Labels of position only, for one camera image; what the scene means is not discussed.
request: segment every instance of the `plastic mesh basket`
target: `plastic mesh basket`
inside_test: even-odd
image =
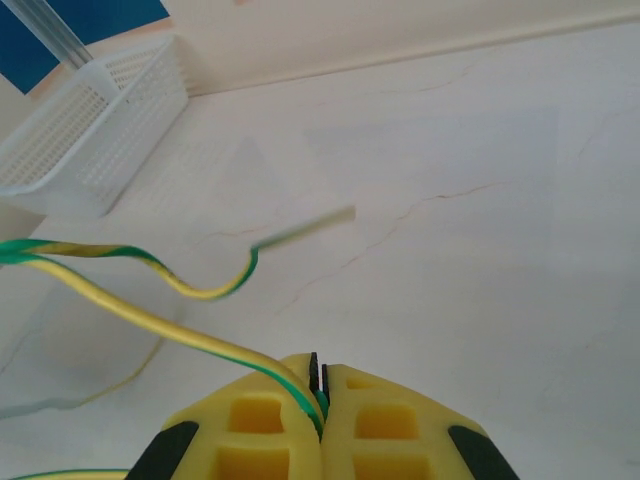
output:
[[[104,215],[186,104],[173,37],[93,60],[0,145],[0,196]]]

